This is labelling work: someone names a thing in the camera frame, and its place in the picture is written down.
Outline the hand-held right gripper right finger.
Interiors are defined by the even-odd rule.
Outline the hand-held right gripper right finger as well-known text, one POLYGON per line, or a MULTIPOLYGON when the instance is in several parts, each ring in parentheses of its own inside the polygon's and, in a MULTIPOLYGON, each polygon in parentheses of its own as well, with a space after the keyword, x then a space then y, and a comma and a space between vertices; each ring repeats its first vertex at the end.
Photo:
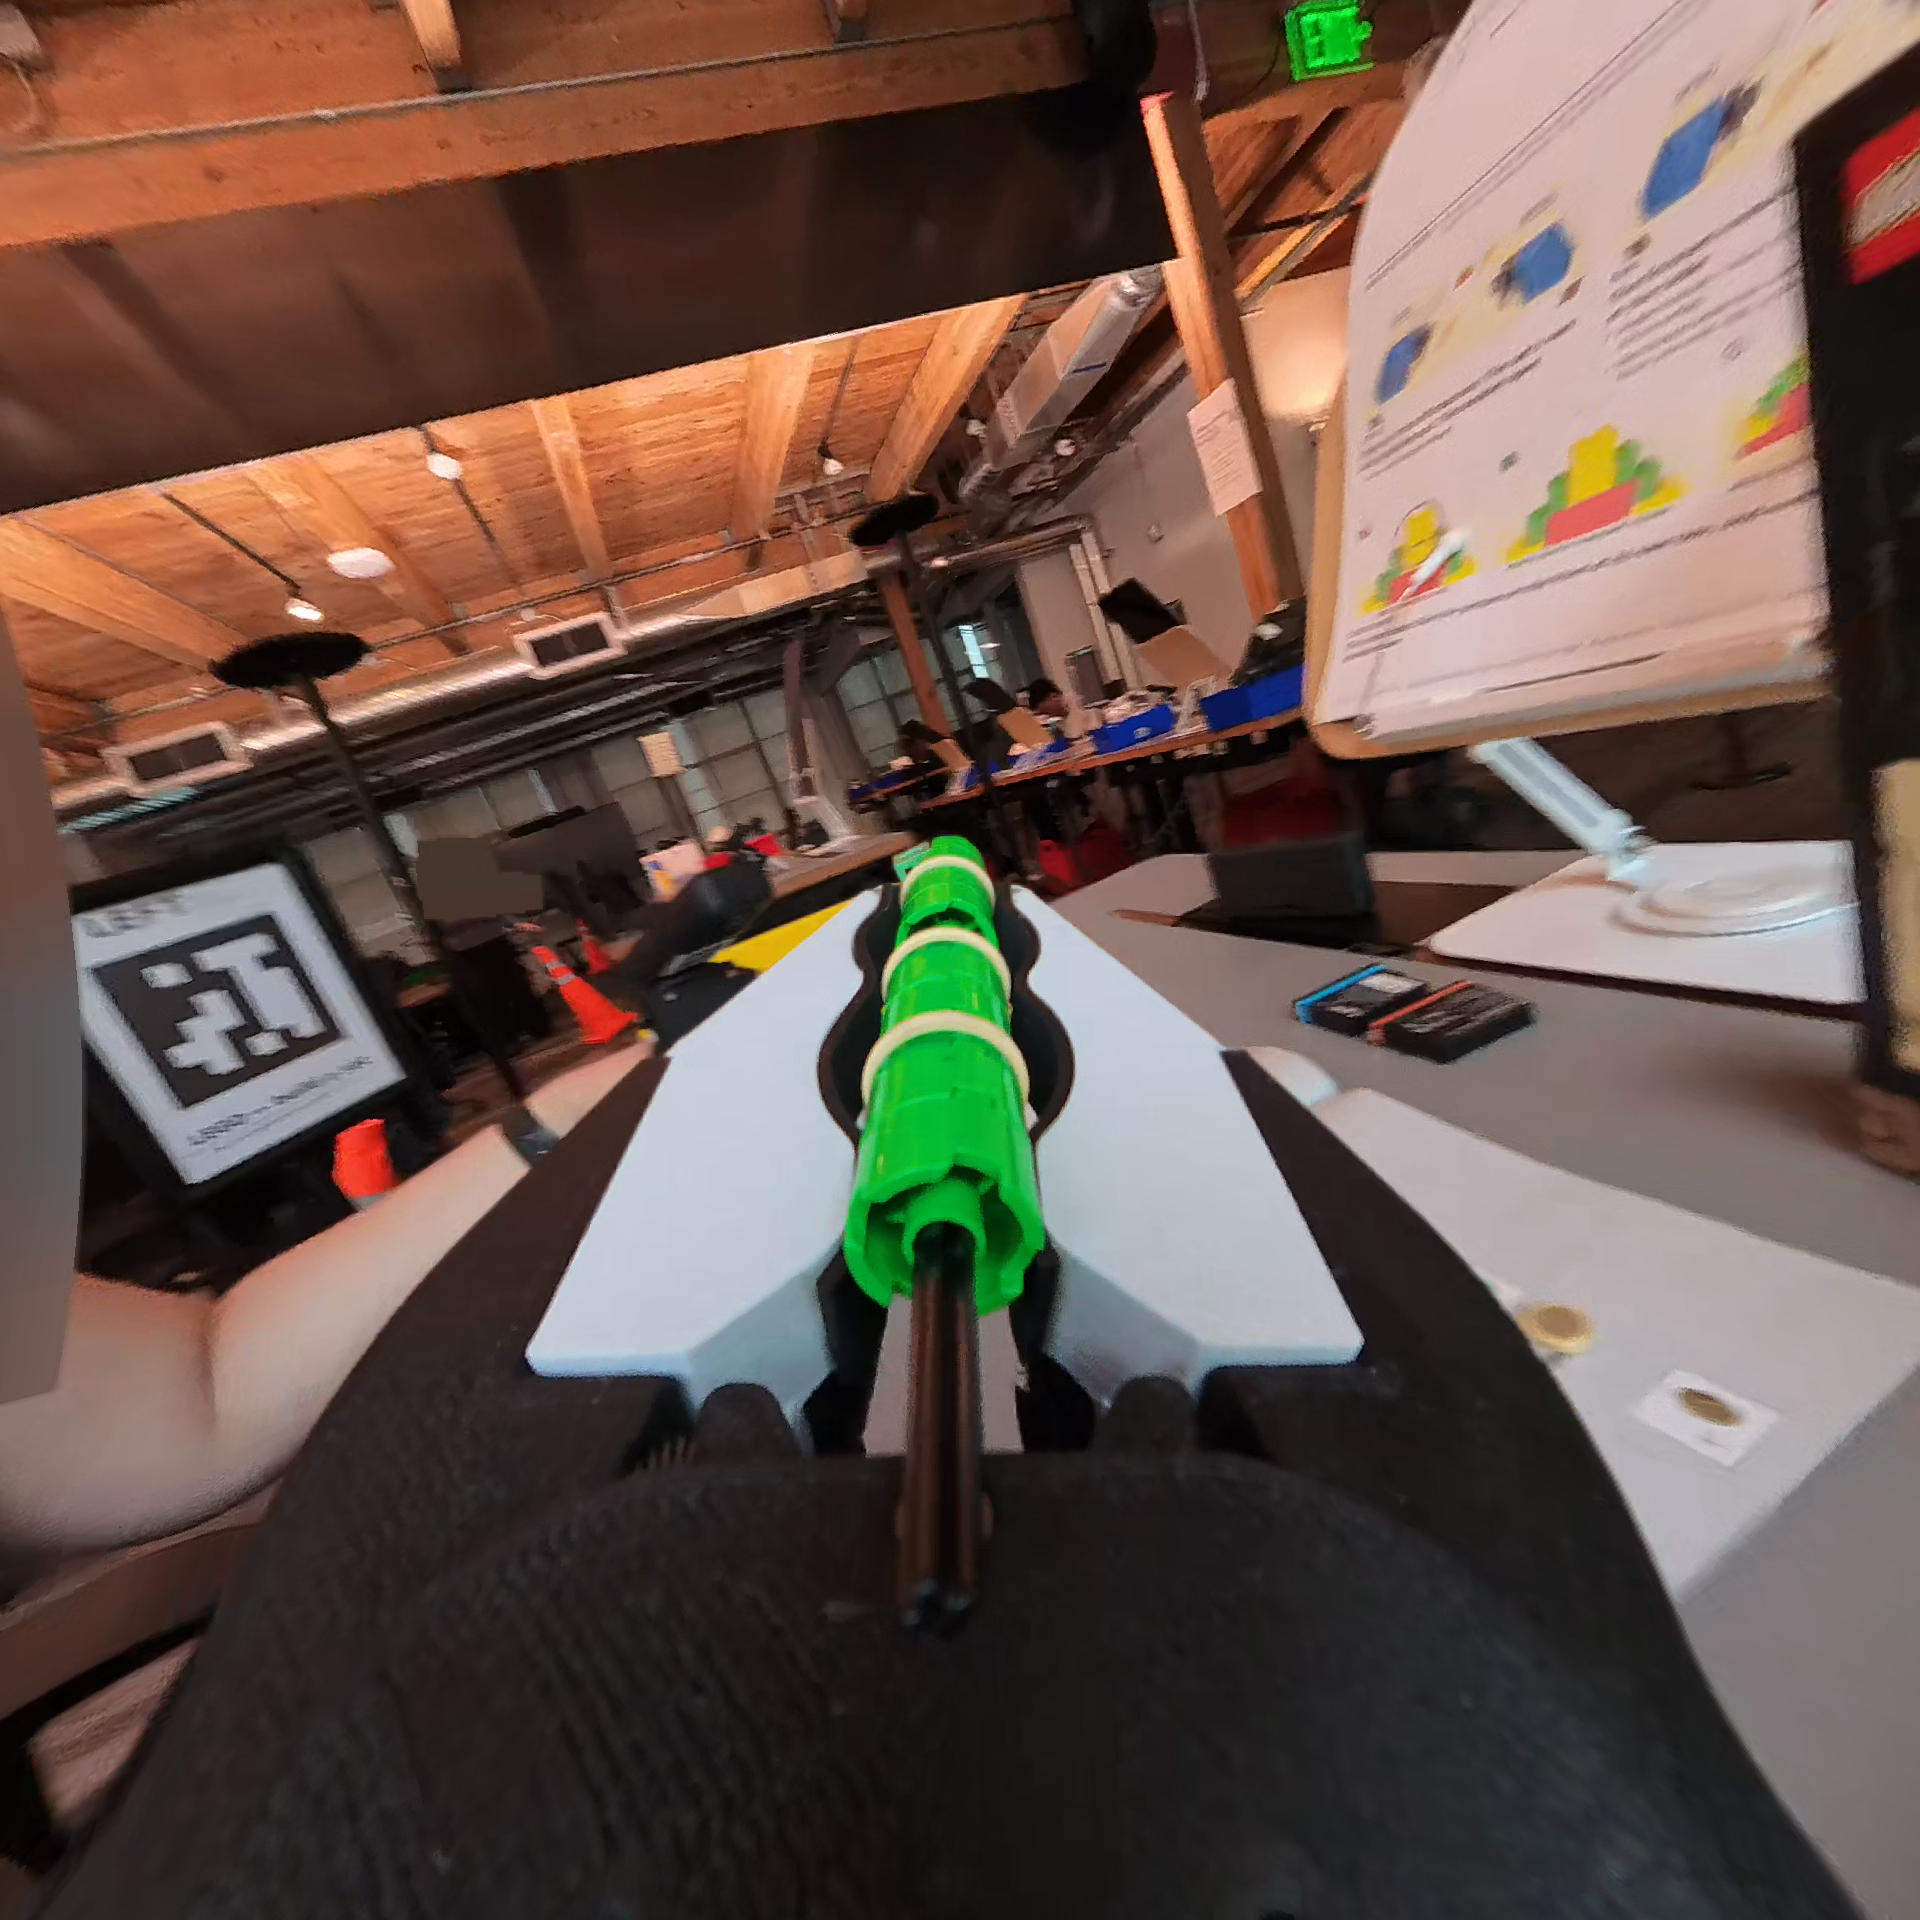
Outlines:
POLYGON ((1051 904, 1026 984, 1065 1032, 1040 1210, 1061 1278, 1046 1353, 1109 1405, 1139 1377, 1338 1366, 1360 1325, 1217 1040, 1051 904))

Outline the long wooden table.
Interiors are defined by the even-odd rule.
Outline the long wooden table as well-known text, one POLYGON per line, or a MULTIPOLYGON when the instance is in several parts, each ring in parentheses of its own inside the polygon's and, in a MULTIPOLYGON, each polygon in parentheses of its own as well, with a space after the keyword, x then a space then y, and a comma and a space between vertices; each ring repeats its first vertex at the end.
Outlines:
MULTIPOLYGON (((1185 802, 1170 791, 1193 774, 1229 772, 1234 762, 1259 761, 1288 743, 1288 734, 1305 720, 1302 705, 1296 717, 1264 727, 1243 727, 1231 734, 1210 734, 1201 709, 1202 696, 1176 703, 1178 727, 1170 736, 1153 740, 1133 751, 1099 757, 1089 745, 1089 734, 1063 736, 1047 727, 1030 709, 1007 716, 1015 737, 1015 751, 1005 762, 992 762, 992 778, 1000 796, 1014 802, 1026 822, 1032 799, 1046 799, 1058 783, 1082 783, 1102 774, 1139 777, 1146 783, 1146 815, 1153 832, 1179 832, 1185 826, 1185 802)), ((888 806, 915 806, 921 815, 953 815, 969 826, 986 829, 967 797, 974 774, 953 745, 935 737, 935 761, 906 759, 889 772, 851 782, 847 797, 855 812, 882 812, 888 806)))

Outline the printed instruction sheet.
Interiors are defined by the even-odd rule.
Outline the printed instruction sheet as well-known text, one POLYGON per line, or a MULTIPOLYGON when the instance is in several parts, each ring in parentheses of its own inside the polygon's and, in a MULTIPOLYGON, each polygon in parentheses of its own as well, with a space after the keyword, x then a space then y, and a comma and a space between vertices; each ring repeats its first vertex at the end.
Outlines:
POLYGON ((1328 660, 1367 737, 1827 673, 1793 142, 1917 5, 1471 5, 1352 260, 1328 660))

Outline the green toy stalk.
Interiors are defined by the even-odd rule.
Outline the green toy stalk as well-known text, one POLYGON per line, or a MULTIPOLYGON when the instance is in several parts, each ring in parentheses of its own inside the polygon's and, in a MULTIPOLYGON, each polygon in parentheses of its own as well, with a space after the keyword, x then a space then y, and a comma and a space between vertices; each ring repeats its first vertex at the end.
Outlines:
POLYGON ((986 854, 934 838, 899 869, 897 902, 857 1076, 843 1255, 875 1305, 907 1297, 899 1590, 907 1624, 944 1633, 977 1605, 991 1512, 978 1318, 1021 1295, 1046 1228, 986 854))

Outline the tablet on wooden stand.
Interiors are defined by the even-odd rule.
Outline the tablet on wooden stand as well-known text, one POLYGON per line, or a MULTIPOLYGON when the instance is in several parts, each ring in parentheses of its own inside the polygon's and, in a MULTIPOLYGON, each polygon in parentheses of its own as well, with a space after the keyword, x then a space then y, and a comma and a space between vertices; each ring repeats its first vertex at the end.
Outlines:
POLYGON ((1201 680, 1223 684, 1231 666, 1139 577, 1097 596, 1099 613, 1130 639, 1142 686, 1185 692, 1201 680))

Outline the person's left forearm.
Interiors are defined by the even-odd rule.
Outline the person's left forearm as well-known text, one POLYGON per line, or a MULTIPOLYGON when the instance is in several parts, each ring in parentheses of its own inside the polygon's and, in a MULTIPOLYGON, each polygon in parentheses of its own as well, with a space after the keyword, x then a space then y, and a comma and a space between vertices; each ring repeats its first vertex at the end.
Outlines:
POLYGON ((223 1295, 75 1274, 56 1382, 6 1404, 6 1556, 158 1541, 274 1481, 397 1310, 528 1169, 488 1128, 223 1295))

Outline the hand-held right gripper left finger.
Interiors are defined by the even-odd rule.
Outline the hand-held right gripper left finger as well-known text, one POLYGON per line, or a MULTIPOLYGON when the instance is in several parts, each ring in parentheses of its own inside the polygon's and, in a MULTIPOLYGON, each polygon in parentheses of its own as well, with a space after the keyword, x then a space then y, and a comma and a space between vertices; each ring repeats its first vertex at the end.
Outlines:
POLYGON ((865 1439, 886 1310, 832 1278, 855 1145, 821 1060, 870 981, 857 937, 880 897, 829 909, 670 1045, 527 1343, 536 1375, 667 1381, 691 1410, 754 1385, 808 1441, 865 1439))

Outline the white paper notice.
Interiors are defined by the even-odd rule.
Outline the white paper notice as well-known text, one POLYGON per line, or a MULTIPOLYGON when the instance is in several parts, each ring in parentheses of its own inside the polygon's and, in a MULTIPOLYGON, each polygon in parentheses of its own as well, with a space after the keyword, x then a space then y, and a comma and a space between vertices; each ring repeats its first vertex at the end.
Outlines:
POLYGON ((1259 498, 1264 479, 1258 444, 1232 377, 1223 377, 1189 409, 1187 428, 1215 517, 1229 518, 1259 498))

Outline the black battery orange trim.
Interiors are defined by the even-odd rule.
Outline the black battery orange trim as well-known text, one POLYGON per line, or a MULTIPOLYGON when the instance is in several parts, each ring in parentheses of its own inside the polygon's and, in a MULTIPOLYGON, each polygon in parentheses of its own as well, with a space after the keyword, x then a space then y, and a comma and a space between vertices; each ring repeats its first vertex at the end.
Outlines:
POLYGON ((1537 1024, 1537 1007, 1473 981, 1455 981, 1367 1025, 1367 1042, 1429 1064, 1451 1064, 1537 1024))

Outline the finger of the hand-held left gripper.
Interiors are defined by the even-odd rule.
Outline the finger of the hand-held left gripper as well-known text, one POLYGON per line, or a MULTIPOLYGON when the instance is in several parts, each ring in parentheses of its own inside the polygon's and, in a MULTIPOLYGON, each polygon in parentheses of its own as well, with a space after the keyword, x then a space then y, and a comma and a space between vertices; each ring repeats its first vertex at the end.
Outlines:
POLYGON ((2 638, 2 1400, 54 1389, 80 1239, 86 1068, 69 874, 2 638))

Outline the black charger case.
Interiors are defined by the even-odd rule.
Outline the black charger case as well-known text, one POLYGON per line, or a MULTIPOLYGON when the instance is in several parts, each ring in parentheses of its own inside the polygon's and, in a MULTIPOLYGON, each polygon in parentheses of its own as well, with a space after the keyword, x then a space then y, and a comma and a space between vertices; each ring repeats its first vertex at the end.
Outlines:
POLYGON ((1229 933, 1286 942, 1359 937, 1376 922, 1376 885, 1357 834, 1281 838, 1207 854, 1211 916, 1229 933))

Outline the black toy box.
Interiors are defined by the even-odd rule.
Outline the black toy box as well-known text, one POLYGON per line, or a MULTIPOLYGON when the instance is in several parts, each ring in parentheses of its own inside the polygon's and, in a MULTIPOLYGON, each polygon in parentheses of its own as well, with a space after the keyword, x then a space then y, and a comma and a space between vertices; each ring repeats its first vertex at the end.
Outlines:
POLYGON ((1919 50, 1793 143, 1840 791, 1861 1150, 1919 1172, 1919 50))

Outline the grey desk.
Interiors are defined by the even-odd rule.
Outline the grey desk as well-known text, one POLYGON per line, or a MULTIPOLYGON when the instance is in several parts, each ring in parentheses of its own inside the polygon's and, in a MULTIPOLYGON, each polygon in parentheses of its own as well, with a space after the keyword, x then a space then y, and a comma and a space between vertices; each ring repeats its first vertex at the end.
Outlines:
MULTIPOLYGON (((1162 854, 1063 916, 1231 1046, 1288 1045, 1330 950, 1187 926, 1201 854, 1162 854)), ((1298 1052, 1534 1161, 1917 1284, 1917 1184, 1853 1145, 1838 1020, 1521 978, 1538 1022, 1456 1064, 1298 1028, 1298 1052)), ((1919 1400, 1891 1396, 1681 1601, 1769 1782, 1870 1914, 1917 1914, 1919 1400)))

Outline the silver ventilation duct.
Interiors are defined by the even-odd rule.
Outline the silver ventilation duct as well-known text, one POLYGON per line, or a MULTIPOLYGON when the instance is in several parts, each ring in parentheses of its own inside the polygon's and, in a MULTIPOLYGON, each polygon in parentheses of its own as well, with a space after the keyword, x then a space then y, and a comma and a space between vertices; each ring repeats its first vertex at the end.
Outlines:
POLYGON ((992 406, 981 452, 957 490, 962 502, 974 504, 1056 450, 1070 415, 1114 367, 1162 289, 1160 263, 1111 274, 1093 281, 1047 326, 992 406))

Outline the black battery blue trim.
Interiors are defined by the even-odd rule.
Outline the black battery blue trim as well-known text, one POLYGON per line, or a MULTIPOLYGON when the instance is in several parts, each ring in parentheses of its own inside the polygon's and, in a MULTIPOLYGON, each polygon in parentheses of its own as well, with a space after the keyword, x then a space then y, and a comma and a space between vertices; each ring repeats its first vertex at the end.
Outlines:
POLYGON ((1365 967, 1295 1000, 1302 1024, 1347 1037, 1365 1032, 1437 991, 1431 981, 1395 967, 1365 967))

